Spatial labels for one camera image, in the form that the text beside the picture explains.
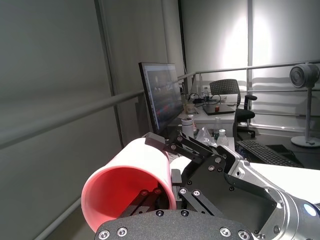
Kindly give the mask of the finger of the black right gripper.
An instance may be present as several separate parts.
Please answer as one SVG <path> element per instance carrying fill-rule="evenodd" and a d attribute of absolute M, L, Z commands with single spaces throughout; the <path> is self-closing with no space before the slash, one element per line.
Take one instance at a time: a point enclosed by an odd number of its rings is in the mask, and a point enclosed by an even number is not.
<path fill-rule="evenodd" d="M 217 162 L 220 163 L 222 159 L 226 158 L 219 154 L 216 148 L 207 146 L 185 135 L 182 131 L 177 131 L 171 139 L 165 139 L 160 135 L 149 132 L 145 135 L 144 143 L 163 152 L 182 155 L 194 163 L 203 163 L 213 157 L 218 158 Z"/>

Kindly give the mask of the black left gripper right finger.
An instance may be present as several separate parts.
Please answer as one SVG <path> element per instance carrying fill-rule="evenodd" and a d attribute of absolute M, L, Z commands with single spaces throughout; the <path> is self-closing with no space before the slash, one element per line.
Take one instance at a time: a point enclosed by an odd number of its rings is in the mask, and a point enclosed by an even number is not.
<path fill-rule="evenodd" d="M 171 169 L 171 184 L 176 208 L 181 210 L 183 216 L 186 217 L 190 211 L 215 217 L 223 216 L 223 213 L 200 190 L 189 191 L 182 187 L 182 176 L 179 169 Z"/>

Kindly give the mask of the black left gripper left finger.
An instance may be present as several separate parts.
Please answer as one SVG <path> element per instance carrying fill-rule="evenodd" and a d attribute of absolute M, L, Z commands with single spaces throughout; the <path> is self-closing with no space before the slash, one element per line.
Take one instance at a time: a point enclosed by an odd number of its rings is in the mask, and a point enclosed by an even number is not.
<path fill-rule="evenodd" d="M 119 218 L 132 217 L 157 210 L 172 210 L 169 194 L 158 182 L 152 190 L 141 189 L 135 198 L 119 215 Z"/>

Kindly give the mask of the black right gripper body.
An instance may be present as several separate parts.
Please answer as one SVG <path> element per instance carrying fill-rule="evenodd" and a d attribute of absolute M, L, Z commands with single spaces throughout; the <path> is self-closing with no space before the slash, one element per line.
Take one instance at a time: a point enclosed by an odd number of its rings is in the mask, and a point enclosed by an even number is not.
<path fill-rule="evenodd" d="M 276 203 L 263 188 L 228 175 L 229 166 L 220 155 L 212 155 L 201 163 L 191 161 L 182 171 L 183 186 L 189 191 L 199 190 L 227 219 L 258 233 Z"/>

